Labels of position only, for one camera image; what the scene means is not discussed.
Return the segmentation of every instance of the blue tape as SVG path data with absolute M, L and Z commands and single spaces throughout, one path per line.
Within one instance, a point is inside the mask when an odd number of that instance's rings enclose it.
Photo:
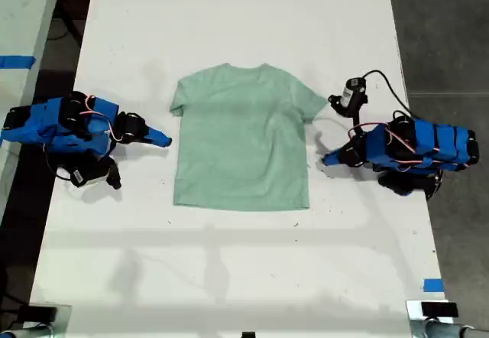
M 424 292 L 444 292 L 443 280 L 441 278 L 427 278 L 423 285 Z
M 0 55 L 0 69 L 30 69 L 35 62 L 35 57 Z

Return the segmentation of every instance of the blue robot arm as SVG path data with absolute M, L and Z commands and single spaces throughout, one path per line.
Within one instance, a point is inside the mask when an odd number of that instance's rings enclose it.
M 81 92 L 12 108 L 0 133 L 0 145 L 3 139 L 41 145 L 47 165 L 50 167 L 49 153 L 57 166 L 70 173 L 70 179 L 63 179 L 78 187 L 106 177 L 116 189 L 121 186 L 120 177 L 109 155 L 118 143 L 167 147 L 172 142 L 163 132 L 147 126 L 138 114 L 118 114 L 118 105 Z
M 367 103 L 365 77 L 370 73 L 382 75 L 411 115 L 396 111 L 391 122 L 364 132 L 359 111 Z M 417 118 L 399 100 L 382 72 L 373 70 L 368 74 L 349 80 L 342 96 L 329 97 L 339 115 L 353 118 L 355 135 L 346 145 L 323 158 L 326 166 L 360 167 L 370 163 L 374 171 L 382 172 L 380 185 L 399 195 L 421 189 L 429 199 L 439 189 L 443 171 L 461 171 L 478 162 L 478 143 L 472 130 Z

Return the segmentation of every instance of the black cable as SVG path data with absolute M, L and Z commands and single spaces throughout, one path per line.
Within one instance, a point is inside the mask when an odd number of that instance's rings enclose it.
M 20 305 L 28 305 L 26 302 L 24 302 L 23 300 L 21 300 L 20 298 L 18 297 L 15 297 L 14 295 L 12 294 L 9 294 L 7 291 L 4 292 L 3 294 L 6 298 L 8 298 L 9 300 L 12 300 L 12 301 L 15 301 L 16 303 L 20 304 Z
M 61 34 L 60 36 L 48 37 L 47 38 L 47 41 L 58 41 L 58 40 L 61 40 L 62 38 L 65 38 L 66 36 L 68 36 L 68 30 L 66 30 L 64 32 L 64 34 Z
M 46 145 L 43 145 L 43 153 L 44 153 L 44 157 L 46 158 L 46 165 L 47 165 L 47 168 L 49 169 L 49 171 L 54 175 L 56 176 L 58 179 L 60 180 L 64 180 L 64 181 L 71 181 L 71 179 L 68 179 L 67 177 L 62 177 L 60 175 L 57 174 L 57 172 L 55 170 L 53 170 L 53 168 L 51 167 L 50 163 L 49 163 L 49 158 L 47 156 L 47 151 L 46 151 Z
M 408 107 L 406 105 L 404 105 L 404 102 L 402 102 L 399 98 L 399 96 L 394 92 L 392 86 L 390 85 L 390 82 L 389 82 L 389 79 L 386 77 L 386 75 L 384 73 L 382 73 L 380 70 L 371 70 L 370 72 L 364 74 L 364 76 L 362 78 L 367 78 L 367 76 L 370 76 L 372 73 L 378 73 L 380 74 L 384 80 L 385 80 L 385 83 L 387 83 L 387 86 L 389 87 L 389 90 L 390 90 L 390 93 L 393 94 L 393 96 L 396 98 L 396 100 L 398 101 L 398 103 L 411 115 L 411 117 L 415 118 L 415 119 L 419 119 L 419 116 L 417 115 L 414 115 L 411 110 L 408 109 Z

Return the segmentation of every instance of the concrete floor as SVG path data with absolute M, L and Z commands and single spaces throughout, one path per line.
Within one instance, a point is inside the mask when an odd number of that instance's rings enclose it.
M 412 110 L 478 133 L 481 163 L 446 174 L 429 212 L 448 298 L 458 303 L 462 323 L 489 329 L 489 0 L 392 2 Z M 83 29 L 82 21 L 77 25 Z M 64 31 L 55 20 L 50 37 Z M 75 71 L 78 56 L 70 35 L 48 41 L 42 68 Z

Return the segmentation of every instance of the mint green t-shirt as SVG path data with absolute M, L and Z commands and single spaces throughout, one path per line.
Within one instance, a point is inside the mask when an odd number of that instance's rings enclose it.
M 309 208 L 304 122 L 326 104 L 267 64 L 226 63 L 179 81 L 174 204 L 219 210 Z

